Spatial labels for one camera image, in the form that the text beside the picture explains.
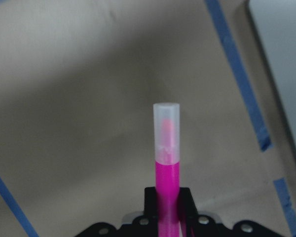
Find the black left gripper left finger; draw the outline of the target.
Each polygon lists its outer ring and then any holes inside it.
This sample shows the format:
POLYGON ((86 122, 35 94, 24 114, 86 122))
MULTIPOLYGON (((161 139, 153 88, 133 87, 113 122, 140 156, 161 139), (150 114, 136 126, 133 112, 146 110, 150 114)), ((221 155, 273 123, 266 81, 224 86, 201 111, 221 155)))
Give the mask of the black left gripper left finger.
POLYGON ((158 203, 156 188, 146 187, 144 198, 144 216, 147 217, 149 221, 158 223, 158 203))

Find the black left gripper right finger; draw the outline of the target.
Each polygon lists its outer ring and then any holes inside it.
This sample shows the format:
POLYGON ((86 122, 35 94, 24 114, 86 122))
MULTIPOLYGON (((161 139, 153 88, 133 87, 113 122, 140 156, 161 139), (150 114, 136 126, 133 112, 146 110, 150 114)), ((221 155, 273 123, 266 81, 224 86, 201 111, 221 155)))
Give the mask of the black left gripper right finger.
POLYGON ((189 223, 198 215, 197 208, 190 188, 181 187, 178 201, 179 218, 181 224, 189 223))

